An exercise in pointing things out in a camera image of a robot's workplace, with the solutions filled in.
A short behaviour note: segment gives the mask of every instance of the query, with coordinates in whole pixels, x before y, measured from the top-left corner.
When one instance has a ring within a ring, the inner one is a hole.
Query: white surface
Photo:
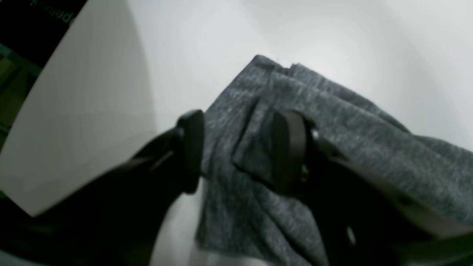
[[[89,0],[0,154],[1,187],[36,214],[206,109],[260,53],[368,97],[416,134],[473,149],[470,2]],[[201,188],[168,214],[154,265],[260,265],[198,251]]]

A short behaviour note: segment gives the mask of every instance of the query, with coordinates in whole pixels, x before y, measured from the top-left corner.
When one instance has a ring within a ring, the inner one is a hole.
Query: cloth fold
[[[277,265],[328,265],[316,221],[272,183],[271,123],[295,109],[350,160],[442,214],[473,225],[473,154],[411,134],[359,94],[304,67],[256,56],[207,110],[202,171],[209,180],[202,248]]]

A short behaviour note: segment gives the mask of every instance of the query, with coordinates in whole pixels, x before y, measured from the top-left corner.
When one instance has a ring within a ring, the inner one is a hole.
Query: gray cloth
[[[369,100],[302,65],[284,69],[256,56],[206,112],[202,170],[210,182],[196,237],[202,248],[278,265],[328,265],[308,208],[258,181],[272,182],[270,129],[281,109],[304,113],[350,160],[473,225],[471,152],[411,134]]]

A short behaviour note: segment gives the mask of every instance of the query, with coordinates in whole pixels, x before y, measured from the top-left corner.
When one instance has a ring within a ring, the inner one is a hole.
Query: white table
[[[206,109],[256,54],[300,62],[416,134],[473,149],[466,0],[88,0],[0,154],[0,187],[35,215]],[[153,265],[265,265],[198,250],[202,198],[167,215]]]

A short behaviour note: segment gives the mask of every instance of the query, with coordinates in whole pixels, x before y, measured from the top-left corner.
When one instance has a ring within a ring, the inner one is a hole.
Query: folded cloth
[[[270,130],[282,109],[312,118],[350,160],[473,225],[471,152],[411,134],[369,100],[302,65],[284,69],[256,56],[206,112],[202,170],[210,182],[197,233],[203,248],[280,265],[328,264],[307,207],[258,181],[272,183]]]

